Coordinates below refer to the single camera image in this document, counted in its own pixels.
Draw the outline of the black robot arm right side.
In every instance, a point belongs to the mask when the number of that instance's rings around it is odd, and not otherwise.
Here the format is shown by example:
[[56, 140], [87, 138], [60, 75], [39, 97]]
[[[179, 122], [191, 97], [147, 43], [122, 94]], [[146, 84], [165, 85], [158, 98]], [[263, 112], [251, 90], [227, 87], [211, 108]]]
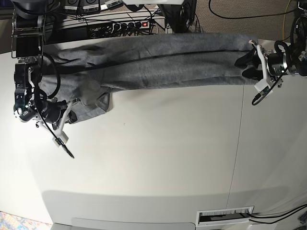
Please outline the black robot arm right side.
[[45, 24], [58, 8], [59, 0], [14, 0], [12, 1], [12, 58], [17, 59], [14, 71], [14, 114], [23, 122], [32, 119], [56, 124], [67, 109], [66, 101], [57, 101], [60, 75], [54, 70], [57, 80], [55, 90], [46, 94], [39, 88], [43, 77], [43, 62], [48, 59], [55, 68], [53, 58], [44, 54]]

